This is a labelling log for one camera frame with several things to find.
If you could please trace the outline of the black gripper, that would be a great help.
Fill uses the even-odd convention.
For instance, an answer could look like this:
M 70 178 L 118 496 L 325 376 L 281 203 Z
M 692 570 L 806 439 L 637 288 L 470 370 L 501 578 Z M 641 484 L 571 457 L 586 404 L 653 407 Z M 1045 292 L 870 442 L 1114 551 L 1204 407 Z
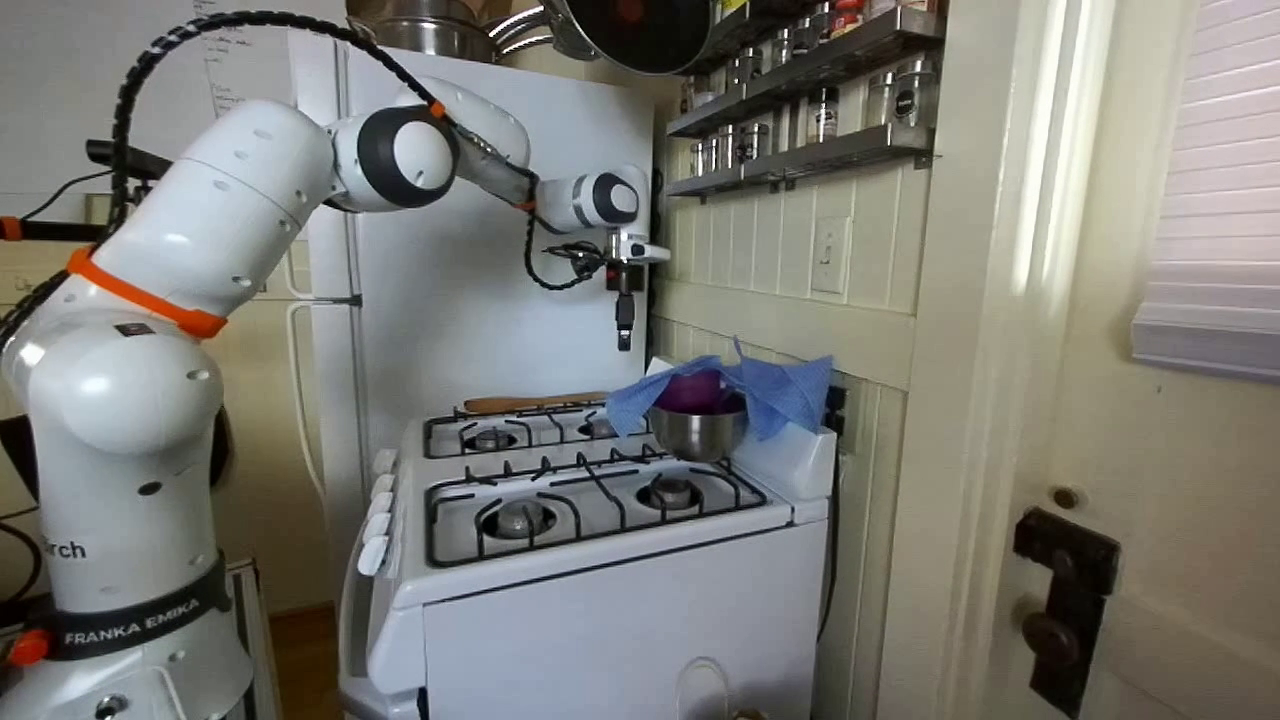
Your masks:
M 645 229 L 627 223 L 607 236 L 604 288 L 617 292 L 617 347 L 631 352 L 637 299 L 648 262 L 666 262 L 671 253 L 653 245 Z

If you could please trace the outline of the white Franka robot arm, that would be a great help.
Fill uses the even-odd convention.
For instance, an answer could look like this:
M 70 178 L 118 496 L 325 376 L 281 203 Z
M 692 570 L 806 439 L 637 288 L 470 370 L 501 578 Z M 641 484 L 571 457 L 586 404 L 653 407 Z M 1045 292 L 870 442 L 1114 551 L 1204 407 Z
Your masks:
M 4 659 L 4 720 L 229 720 L 250 679 L 213 515 L 222 331 L 293 239 L 351 239 L 364 426 L 481 382 L 574 388 L 637 363 L 597 279 L 532 288 L 539 236 L 648 223 L 648 120 L 568 80 L 497 80 L 317 120 L 244 99 L 20 319 L 4 379 L 35 442 L 51 617 Z

